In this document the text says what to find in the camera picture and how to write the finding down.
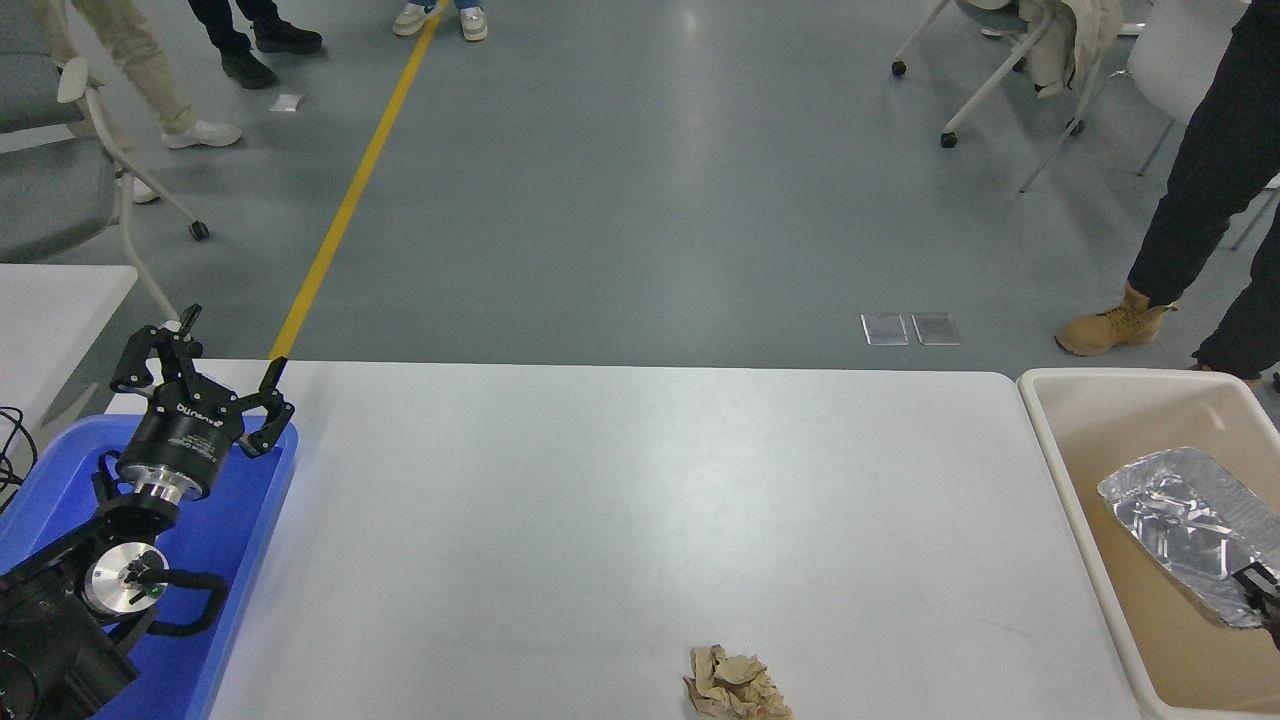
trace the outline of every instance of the black shoe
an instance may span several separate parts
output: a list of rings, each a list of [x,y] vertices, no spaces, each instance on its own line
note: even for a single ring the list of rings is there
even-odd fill
[[[293,53],[310,55],[320,50],[324,38],[319,32],[298,29],[284,20],[253,23],[253,38],[261,53]]]
[[[246,90],[257,90],[275,82],[275,73],[253,56],[248,49],[223,50],[223,72]]]

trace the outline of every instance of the white table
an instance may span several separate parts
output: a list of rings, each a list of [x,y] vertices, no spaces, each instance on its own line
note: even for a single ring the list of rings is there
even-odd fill
[[[265,364],[197,366],[248,392]],[[801,720],[1138,717],[1001,375],[292,363],[282,388],[297,469],[214,719],[687,720],[712,643]]]
[[[0,264],[0,405],[38,427],[137,278],[129,265]]]

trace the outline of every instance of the black pants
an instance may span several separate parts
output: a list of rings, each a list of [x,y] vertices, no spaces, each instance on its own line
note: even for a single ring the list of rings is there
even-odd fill
[[[1178,300],[1231,215],[1245,210],[1277,172],[1280,0],[1253,0],[1187,127],[1129,284],[1152,305]],[[1280,222],[1258,247],[1249,277],[1217,331],[1194,352],[1204,365],[1245,379],[1280,361]]]
[[[230,0],[187,0],[196,19],[209,32],[209,41],[219,50],[248,50],[248,37],[232,23]],[[236,0],[244,19],[251,23],[276,23],[279,10],[271,0]]]

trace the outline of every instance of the beige pants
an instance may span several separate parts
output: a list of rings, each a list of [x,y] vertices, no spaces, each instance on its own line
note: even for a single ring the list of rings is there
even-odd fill
[[[54,60],[61,64],[79,55],[67,27],[67,0],[29,0],[29,3],[45,31]],[[160,129],[170,135],[191,129],[191,126],[196,124],[191,102],[174,86],[169,61],[151,33],[151,22],[133,5],[133,0],[72,0],[72,4],[97,35],[111,60],[155,113]],[[88,118],[88,108],[83,100],[78,108],[81,114]],[[106,131],[120,149],[132,152],[132,140],[110,117],[106,118]],[[77,136],[93,133],[92,123],[87,119],[69,124],[68,128]]]

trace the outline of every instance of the blue tray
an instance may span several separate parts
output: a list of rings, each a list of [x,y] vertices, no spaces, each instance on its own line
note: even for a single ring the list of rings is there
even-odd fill
[[[88,520],[97,507],[90,475],[106,450],[124,450],[138,427],[137,415],[95,415],[77,420],[49,445],[13,503],[0,515],[0,573],[67,530]],[[246,418],[246,432],[262,418]],[[232,641],[252,591],[266,541],[293,475],[298,432],[288,425],[275,450],[250,460],[233,448],[214,492],[182,503],[174,529],[156,546],[169,565],[215,573],[230,582],[218,624],[189,638],[146,635],[129,653],[141,676],[95,715],[99,719],[204,720],[214,703]],[[170,588],[160,619],[189,623],[206,593]]]

